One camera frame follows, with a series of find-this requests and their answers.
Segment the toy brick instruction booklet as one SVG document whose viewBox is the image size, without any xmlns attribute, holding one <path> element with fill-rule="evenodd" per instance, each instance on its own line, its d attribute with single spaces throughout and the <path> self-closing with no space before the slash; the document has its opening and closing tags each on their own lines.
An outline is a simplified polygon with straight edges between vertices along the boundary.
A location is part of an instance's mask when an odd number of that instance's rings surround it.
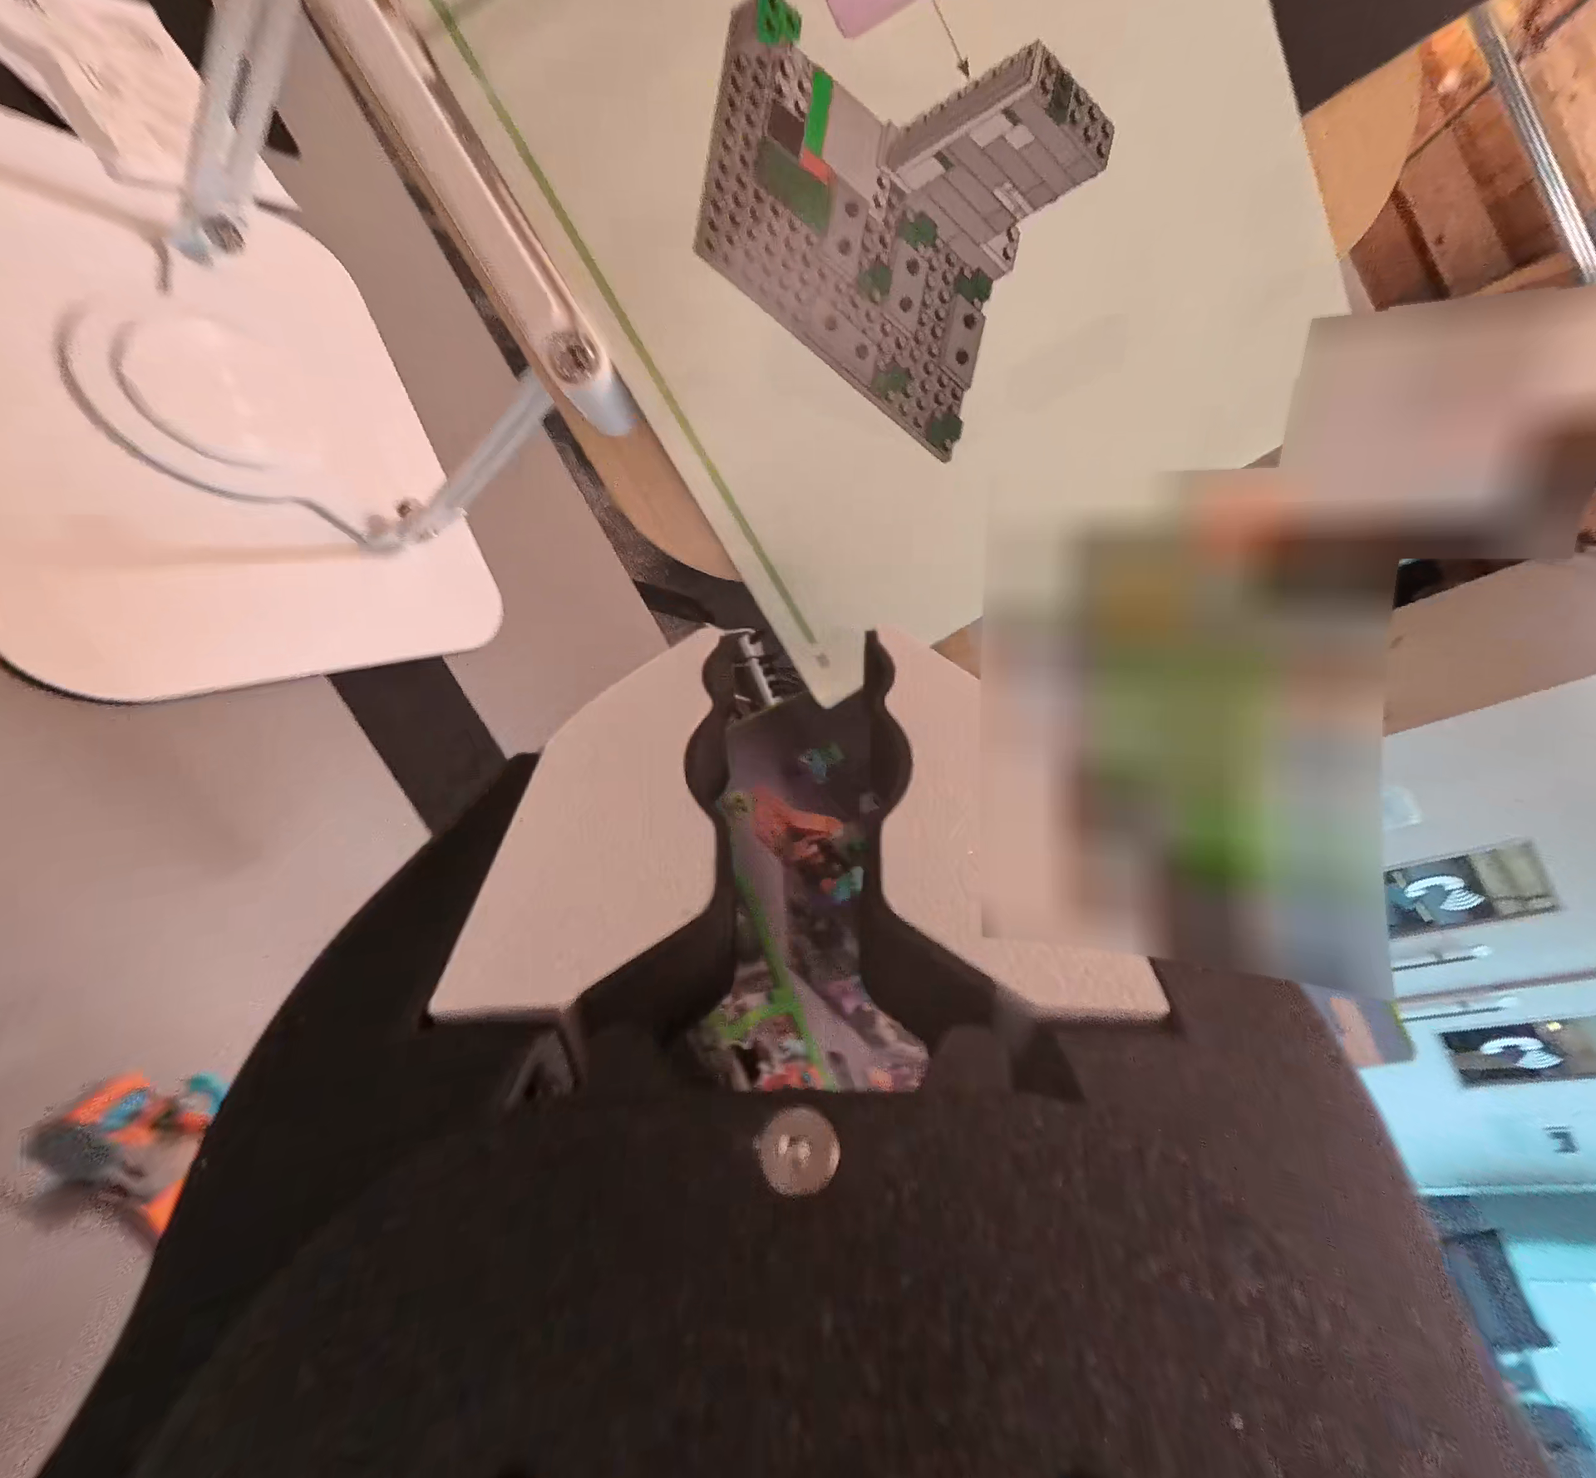
<svg viewBox="0 0 1596 1478">
<path fill-rule="evenodd" d="M 1268 0 L 391 0 L 820 703 L 1284 432 Z"/>
</svg>

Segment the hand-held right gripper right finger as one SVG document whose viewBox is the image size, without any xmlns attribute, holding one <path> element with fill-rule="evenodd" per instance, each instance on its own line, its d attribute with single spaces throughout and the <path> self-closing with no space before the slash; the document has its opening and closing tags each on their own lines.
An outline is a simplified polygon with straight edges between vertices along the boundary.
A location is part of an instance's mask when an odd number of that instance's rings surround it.
<svg viewBox="0 0 1596 1478">
<path fill-rule="evenodd" d="M 1023 1047 L 1037 1028 L 1166 1023 L 1146 958 L 984 931 L 977 679 L 900 630 L 871 630 L 861 699 L 880 813 L 860 943 L 878 1006 L 928 1048 L 955 1028 Z"/>
</svg>

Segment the white metal stand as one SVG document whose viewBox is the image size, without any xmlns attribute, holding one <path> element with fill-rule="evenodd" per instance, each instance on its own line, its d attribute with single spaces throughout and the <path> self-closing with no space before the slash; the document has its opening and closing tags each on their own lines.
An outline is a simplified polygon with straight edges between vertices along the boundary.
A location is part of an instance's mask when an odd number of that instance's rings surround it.
<svg viewBox="0 0 1596 1478">
<path fill-rule="evenodd" d="M 175 187 L 3 129 L 3 662 L 158 703 L 473 650 L 470 505 L 533 374 L 444 475 L 345 267 L 255 183 L 297 0 L 228 0 Z"/>
</svg>

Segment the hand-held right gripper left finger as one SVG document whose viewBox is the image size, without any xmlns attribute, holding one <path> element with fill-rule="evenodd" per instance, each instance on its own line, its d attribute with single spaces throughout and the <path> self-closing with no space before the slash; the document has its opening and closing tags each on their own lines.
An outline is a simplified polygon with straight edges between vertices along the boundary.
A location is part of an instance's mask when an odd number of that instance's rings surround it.
<svg viewBox="0 0 1596 1478">
<path fill-rule="evenodd" d="M 730 989 L 735 641 L 703 630 L 555 732 L 430 992 L 435 1031 L 551 1033 L 580 1086 L 677 1086 Z"/>
</svg>

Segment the wooden plank panel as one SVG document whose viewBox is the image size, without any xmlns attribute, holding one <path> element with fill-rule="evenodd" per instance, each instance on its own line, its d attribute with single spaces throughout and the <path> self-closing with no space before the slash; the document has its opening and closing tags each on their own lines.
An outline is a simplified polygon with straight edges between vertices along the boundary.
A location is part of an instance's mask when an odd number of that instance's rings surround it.
<svg viewBox="0 0 1596 1478">
<path fill-rule="evenodd" d="M 1573 200 L 1592 221 L 1594 0 L 1491 0 Z M 1578 282 L 1466 18 L 1302 119 L 1355 309 Z"/>
</svg>

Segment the white printed paper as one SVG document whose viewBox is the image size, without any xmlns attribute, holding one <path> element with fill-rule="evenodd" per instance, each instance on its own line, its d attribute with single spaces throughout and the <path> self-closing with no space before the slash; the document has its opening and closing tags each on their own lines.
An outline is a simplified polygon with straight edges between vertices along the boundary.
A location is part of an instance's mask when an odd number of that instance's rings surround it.
<svg viewBox="0 0 1596 1478">
<path fill-rule="evenodd" d="M 182 180 L 202 85 L 144 0 L 1 0 L 1 49 L 108 175 Z"/>
</svg>

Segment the black sign with white swirl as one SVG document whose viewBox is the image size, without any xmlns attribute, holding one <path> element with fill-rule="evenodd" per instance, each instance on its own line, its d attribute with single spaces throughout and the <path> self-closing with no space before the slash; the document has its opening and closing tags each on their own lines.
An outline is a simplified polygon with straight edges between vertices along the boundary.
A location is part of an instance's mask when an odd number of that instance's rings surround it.
<svg viewBox="0 0 1596 1478">
<path fill-rule="evenodd" d="M 1594 1016 L 1452 1028 L 1442 1031 L 1439 1040 L 1466 1089 L 1594 1077 Z"/>
<path fill-rule="evenodd" d="M 1384 871 L 1384 887 L 1391 941 L 1561 909 L 1529 841 L 1406 861 Z"/>
</svg>

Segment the black tape strip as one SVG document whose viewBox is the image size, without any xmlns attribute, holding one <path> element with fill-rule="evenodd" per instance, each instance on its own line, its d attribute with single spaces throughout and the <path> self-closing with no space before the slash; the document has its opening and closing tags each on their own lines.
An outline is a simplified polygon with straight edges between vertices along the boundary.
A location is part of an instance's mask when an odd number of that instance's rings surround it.
<svg viewBox="0 0 1596 1478">
<path fill-rule="evenodd" d="M 449 829 L 509 761 L 442 655 L 326 679 L 429 836 Z"/>
</svg>

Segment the wooden book rest board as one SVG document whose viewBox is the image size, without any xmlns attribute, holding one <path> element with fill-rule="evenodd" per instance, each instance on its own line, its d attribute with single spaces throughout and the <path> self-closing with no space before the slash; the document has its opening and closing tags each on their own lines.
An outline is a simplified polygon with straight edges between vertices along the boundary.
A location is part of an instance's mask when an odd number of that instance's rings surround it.
<svg viewBox="0 0 1596 1478">
<path fill-rule="evenodd" d="M 780 578 L 701 444 L 665 405 L 625 403 L 625 386 L 567 393 L 575 439 L 621 514 L 659 549 L 718 577 Z"/>
</svg>

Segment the silver page clip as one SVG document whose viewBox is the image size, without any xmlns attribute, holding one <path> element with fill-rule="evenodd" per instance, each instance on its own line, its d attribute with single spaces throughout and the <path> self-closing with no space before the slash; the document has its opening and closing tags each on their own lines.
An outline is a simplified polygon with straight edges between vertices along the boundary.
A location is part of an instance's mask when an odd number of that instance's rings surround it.
<svg viewBox="0 0 1596 1478">
<path fill-rule="evenodd" d="M 604 437 L 640 410 L 403 0 L 301 0 L 527 366 Z"/>
</svg>

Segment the orange and blue toy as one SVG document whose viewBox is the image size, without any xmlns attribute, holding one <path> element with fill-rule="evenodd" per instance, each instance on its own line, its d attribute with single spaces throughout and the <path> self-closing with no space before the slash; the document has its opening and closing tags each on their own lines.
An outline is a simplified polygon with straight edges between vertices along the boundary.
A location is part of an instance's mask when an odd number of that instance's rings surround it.
<svg viewBox="0 0 1596 1478">
<path fill-rule="evenodd" d="M 170 1227 L 228 1088 L 211 1072 L 190 1074 L 175 1089 L 122 1072 L 25 1130 L 20 1154 L 56 1185 L 108 1200 L 153 1244 Z"/>
</svg>

